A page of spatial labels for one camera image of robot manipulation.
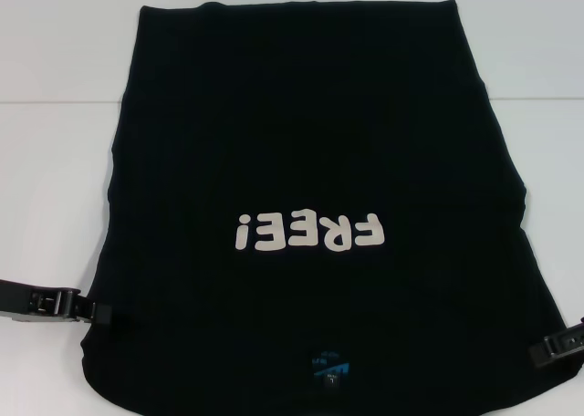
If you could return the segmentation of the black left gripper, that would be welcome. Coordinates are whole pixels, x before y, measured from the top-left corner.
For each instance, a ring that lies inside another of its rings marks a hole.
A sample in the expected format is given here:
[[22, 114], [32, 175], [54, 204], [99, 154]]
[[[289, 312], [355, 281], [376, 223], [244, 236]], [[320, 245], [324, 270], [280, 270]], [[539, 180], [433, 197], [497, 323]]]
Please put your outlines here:
[[29, 285], [6, 280], [0, 280], [0, 311], [2, 317], [25, 323], [109, 325], [112, 318], [111, 306], [82, 296], [78, 289], [32, 289]]

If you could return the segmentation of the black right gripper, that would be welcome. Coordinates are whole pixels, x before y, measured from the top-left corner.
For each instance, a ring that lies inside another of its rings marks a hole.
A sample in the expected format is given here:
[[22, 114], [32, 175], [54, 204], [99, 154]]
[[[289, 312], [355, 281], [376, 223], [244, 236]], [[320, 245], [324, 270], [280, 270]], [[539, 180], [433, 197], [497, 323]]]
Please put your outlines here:
[[577, 331], [561, 331], [545, 336], [543, 341], [529, 348], [529, 355], [537, 368], [563, 360], [583, 360], [584, 317], [575, 326]]

